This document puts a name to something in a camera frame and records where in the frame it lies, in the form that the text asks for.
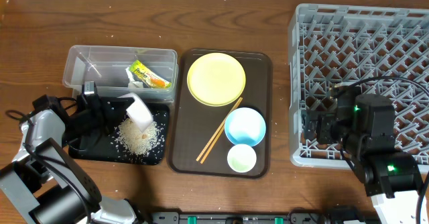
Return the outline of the white pink rice bowl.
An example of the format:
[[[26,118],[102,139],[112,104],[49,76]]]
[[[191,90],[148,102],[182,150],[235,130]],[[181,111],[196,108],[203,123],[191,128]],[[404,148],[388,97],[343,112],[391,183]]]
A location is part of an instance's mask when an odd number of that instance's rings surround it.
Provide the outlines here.
[[[134,102],[126,109],[128,117],[136,124],[140,132],[144,132],[154,121],[151,111],[135,93],[128,93],[120,98],[132,98]]]

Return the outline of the white tissue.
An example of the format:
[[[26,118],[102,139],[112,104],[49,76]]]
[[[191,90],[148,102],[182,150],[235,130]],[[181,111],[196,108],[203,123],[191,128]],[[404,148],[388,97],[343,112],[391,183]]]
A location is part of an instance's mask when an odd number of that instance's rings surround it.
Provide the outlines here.
[[[135,79],[135,74],[130,71],[130,67],[125,69],[127,77],[129,79],[128,88],[129,89],[144,89],[144,84],[140,80]]]

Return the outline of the green snack wrapper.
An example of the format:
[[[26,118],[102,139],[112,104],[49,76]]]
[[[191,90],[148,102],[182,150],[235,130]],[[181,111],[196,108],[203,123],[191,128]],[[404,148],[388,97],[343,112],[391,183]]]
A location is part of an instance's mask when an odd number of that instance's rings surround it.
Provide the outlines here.
[[[158,76],[150,70],[141,61],[136,60],[130,67],[131,73],[135,74],[138,79],[142,80],[147,86],[153,89],[168,89],[171,87],[171,82]]]

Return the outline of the small white cup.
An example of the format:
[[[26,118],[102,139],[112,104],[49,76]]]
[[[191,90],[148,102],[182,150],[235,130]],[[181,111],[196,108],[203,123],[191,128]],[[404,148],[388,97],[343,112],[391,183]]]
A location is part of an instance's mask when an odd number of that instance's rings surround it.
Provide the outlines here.
[[[233,146],[227,154],[229,167],[238,173],[246,173],[253,169],[257,162],[255,150],[246,144]]]

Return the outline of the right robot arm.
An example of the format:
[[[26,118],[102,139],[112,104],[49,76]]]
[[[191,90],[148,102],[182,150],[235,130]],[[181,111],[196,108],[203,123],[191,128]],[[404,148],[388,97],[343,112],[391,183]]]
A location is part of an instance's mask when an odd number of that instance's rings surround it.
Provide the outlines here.
[[[337,103],[332,111],[303,113],[305,139],[340,145],[381,223],[427,223],[428,179],[422,178],[411,154],[395,148],[392,101],[357,87],[331,92]]]

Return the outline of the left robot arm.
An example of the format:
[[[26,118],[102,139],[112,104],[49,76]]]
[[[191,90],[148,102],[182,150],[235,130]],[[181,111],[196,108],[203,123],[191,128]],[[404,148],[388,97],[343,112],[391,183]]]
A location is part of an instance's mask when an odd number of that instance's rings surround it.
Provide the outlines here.
[[[83,84],[71,98],[76,110],[69,115],[64,98],[43,95],[24,114],[6,111],[19,122],[23,134],[18,153],[1,169],[1,190],[27,223],[151,223],[127,199],[104,197],[92,178],[64,151],[64,146],[93,132],[113,133],[124,116],[138,123],[151,119],[135,94],[101,97],[96,84]]]

